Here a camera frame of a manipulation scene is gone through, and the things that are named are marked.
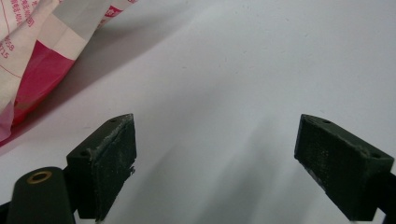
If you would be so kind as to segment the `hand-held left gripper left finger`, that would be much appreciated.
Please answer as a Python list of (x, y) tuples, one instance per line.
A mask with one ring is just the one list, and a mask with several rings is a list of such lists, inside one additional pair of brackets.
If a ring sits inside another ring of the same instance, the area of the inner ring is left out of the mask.
[(109, 119), (67, 156), (67, 174), (75, 183), (78, 215), (102, 221), (134, 172), (134, 116)]

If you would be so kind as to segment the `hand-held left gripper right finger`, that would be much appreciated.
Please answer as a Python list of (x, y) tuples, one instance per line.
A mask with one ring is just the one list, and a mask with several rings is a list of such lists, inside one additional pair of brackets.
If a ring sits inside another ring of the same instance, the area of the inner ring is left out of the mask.
[(335, 123), (303, 114), (294, 158), (350, 221), (394, 219), (394, 158)]

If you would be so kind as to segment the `red and white seasoning bag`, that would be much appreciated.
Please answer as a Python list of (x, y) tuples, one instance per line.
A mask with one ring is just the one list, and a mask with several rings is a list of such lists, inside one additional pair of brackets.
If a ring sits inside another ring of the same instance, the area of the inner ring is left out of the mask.
[(0, 0), (0, 144), (64, 79), (94, 32), (138, 0)]

